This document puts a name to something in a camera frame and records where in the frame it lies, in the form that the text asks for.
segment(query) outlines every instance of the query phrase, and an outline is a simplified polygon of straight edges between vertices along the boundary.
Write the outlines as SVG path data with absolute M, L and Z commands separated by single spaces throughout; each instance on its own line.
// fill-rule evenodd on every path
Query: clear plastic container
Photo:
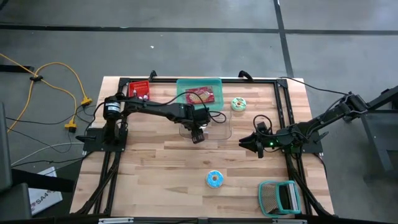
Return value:
M 223 83 L 220 78 L 186 78 L 177 80 L 177 95 L 194 88 L 211 87 L 214 102 L 205 103 L 211 111 L 221 111 L 224 107 Z M 190 103 L 186 96 L 177 98 L 178 103 Z M 203 108 L 203 104 L 194 104 L 195 109 Z
M 232 114 L 230 111 L 220 111 L 226 116 L 226 121 L 224 123 L 216 123 L 213 120 L 207 124 L 206 127 L 202 127 L 203 134 L 206 140 L 227 140 L 232 135 L 231 128 L 231 117 Z M 224 116 L 216 116 L 215 119 L 218 122 L 224 121 Z M 191 132 L 184 128 L 183 125 L 180 125 L 180 135 L 184 138 L 191 139 Z

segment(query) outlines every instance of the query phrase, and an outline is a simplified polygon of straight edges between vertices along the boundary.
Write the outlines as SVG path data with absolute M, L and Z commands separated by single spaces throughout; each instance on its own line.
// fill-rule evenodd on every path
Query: teal tray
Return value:
M 211 103 L 205 103 L 212 111 L 221 111 L 224 107 L 223 82 L 220 78 L 186 78 L 177 80 L 177 95 L 185 92 L 187 89 L 211 86 L 215 100 Z M 177 98 L 178 103 L 187 103 L 187 98 L 182 95 Z M 202 104 L 195 104 L 195 109 L 203 108 Z

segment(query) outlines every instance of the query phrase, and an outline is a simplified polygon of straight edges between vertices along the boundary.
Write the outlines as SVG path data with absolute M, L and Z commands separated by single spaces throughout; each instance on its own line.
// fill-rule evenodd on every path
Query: electrical plug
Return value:
M 89 105 L 90 103 L 92 103 L 93 102 L 93 99 L 91 99 L 91 98 L 87 98 L 86 96 L 84 97 L 84 99 L 83 99 L 83 101 L 80 103 L 81 105 L 84 105 L 84 106 L 87 106 L 87 105 Z
M 69 131 L 70 133 L 75 133 L 75 132 L 76 132 L 77 125 L 76 125 L 76 123 L 71 119 L 71 120 L 69 121 L 69 123 L 65 124 L 65 128 L 67 128 L 68 131 Z

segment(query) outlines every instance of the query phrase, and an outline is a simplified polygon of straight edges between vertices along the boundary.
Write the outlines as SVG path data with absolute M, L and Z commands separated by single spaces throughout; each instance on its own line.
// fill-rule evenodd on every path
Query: blue tape roll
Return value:
M 223 175 L 217 170 L 212 170 L 209 172 L 209 174 L 207 174 L 206 183 L 211 188 L 221 187 L 221 185 L 223 185 L 223 181 Z

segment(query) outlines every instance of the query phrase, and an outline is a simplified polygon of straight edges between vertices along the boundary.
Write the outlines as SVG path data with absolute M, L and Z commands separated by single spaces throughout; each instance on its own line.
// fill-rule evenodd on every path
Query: yellow extension cord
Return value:
M 38 69 L 36 70 L 36 72 L 31 72 L 29 69 L 23 67 L 21 64 L 19 64 L 18 62 L 12 60 L 11 58 L 5 56 L 4 54 L 0 54 L 0 56 L 4 57 L 5 59 L 11 61 L 12 63 L 14 63 L 14 64 L 16 64 L 16 65 L 18 65 L 18 66 L 20 66 L 21 68 L 23 68 L 23 69 L 26 70 L 27 72 L 31 73 L 31 74 L 33 75 L 33 77 L 38 77 L 38 76 L 39 76 L 39 75 L 38 75 L 38 74 L 39 74 L 39 71 L 41 71 L 41 69 L 43 69 L 43 68 L 45 68 L 45 67 L 47 67 L 47 66 L 49 66 L 49 65 L 63 65 L 63 66 L 65 66 L 65 67 L 67 67 L 73 74 L 75 74 L 75 76 L 76 76 L 76 78 L 77 78 L 77 80 L 78 80 L 78 82 L 79 82 L 79 84 L 80 84 L 81 92 L 83 93 L 83 101 L 82 101 L 80 104 L 81 104 L 81 105 L 89 105 L 89 104 L 93 101 L 91 98 L 88 98 L 88 97 L 86 96 L 85 90 L 84 90 L 84 88 L 83 88 L 83 84 L 81 84 L 80 78 L 79 78 L 79 76 L 77 75 L 77 73 L 76 73 L 71 67 L 69 67 L 68 65 L 66 65 L 66 64 L 64 64 L 64 63 L 61 63 L 61 62 L 52 62 L 52 63 L 48 63 L 48 64 L 45 64 L 45 65 L 41 66 L 40 68 L 38 68 Z M 70 96 L 73 98 L 73 100 L 74 100 L 74 102 L 75 102 L 75 114 L 72 116 L 72 118 L 71 118 L 71 120 L 69 121 L 69 123 L 65 125 L 65 128 L 76 128 L 75 116 L 76 116 L 76 112 L 77 112 L 77 102 L 76 102 L 75 96 L 74 96 L 73 94 L 71 94 L 68 90 L 65 90 L 65 89 L 63 89 L 63 88 L 60 88 L 60 87 L 53 86 L 53 85 L 49 84 L 49 83 L 48 83 L 47 81 L 45 81 L 44 79 L 42 79 L 41 81 L 44 82 L 46 85 L 48 85 L 48 86 L 51 87 L 51 88 L 54 88 L 54 89 L 56 89 L 56 90 L 60 90 L 60 91 L 63 91 L 63 92 L 65 92 L 65 93 L 67 93 L 68 95 L 70 95 Z M 14 121 L 13 124 L 10 126 L 9 130 L 7 130 L 7 133 L 17 124 L 18 120 L 19 120 L 19 119 L 22 117 L 22 115 L 25 113 L 25 110 L 26 110 L 26 108 L 28 107 L 29 102 L 30 102 L 30 98 L 31 98 L 31 96 L 32 96 L 33 83 L 34 83 L 34 81 L 30 81 L 29 94 L 28 94 L 27 101 L 26 101 L 26 104 L 25 104 L 24 109 L 21 111 L 21 113 L 20 113 L 19 116 L 17 117 L 17 121 Z

